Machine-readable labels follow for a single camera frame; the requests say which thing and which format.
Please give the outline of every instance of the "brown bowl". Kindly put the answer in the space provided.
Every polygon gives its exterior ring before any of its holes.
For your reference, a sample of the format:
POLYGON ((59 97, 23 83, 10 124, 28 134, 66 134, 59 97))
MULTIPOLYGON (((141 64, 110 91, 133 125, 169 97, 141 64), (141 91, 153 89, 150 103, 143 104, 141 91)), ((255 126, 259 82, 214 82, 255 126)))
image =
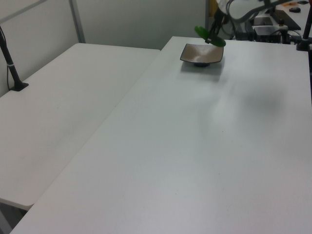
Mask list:
POLYGON ((223 57, 223 47, 214 45, 186 44, 180 60, 191 62, 195 66, 206 67, 210 63, 220 62, 223 57))

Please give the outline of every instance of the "white table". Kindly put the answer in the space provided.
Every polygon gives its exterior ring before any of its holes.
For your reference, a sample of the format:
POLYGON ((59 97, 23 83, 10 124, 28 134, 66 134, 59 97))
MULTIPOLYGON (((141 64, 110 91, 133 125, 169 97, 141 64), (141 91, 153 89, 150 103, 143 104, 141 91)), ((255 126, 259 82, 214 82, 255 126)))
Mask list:
POLYGON ((76 44, 0 98, 0 202, 28 210, 158 50, 76 44))
POLYGON ((203 40, 168 42, 12 234, 311 233, 307 53, 227 41, 198 68, 186 43, 203 40))

